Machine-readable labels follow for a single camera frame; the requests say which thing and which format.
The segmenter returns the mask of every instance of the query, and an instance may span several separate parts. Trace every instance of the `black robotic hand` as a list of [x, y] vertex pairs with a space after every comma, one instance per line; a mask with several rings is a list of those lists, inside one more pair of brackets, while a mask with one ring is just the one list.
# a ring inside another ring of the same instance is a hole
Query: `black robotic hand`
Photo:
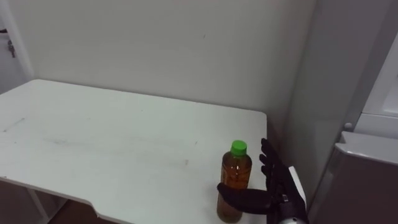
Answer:
[[266, 139], [261, 139], [260, 161], [264, 164], [261, 172], [267, 177], [267, 191], [258, 189], [233, 189], [218, 184], [218, 192], [226, 203], [235, 209], [268, 215], [267, 223], [307, 223], [305, 202], [300, 196], [289, 168]]

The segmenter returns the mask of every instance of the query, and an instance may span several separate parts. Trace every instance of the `iced tea bottle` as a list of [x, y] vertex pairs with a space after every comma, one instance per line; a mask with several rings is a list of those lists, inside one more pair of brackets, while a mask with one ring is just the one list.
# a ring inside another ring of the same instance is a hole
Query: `iced tea bottle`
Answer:
[[[247, 148], [244, 141], [236, 140], [232, 143], [231, 150], [223, 156], [221, 183], [236, 189], [248, 187], [252, 162], [246, 154]], [[226, 223], [236, 223], [242, 217], [242, 212], [229, 206], [220, 194], [218, 194], [217, 214]]]

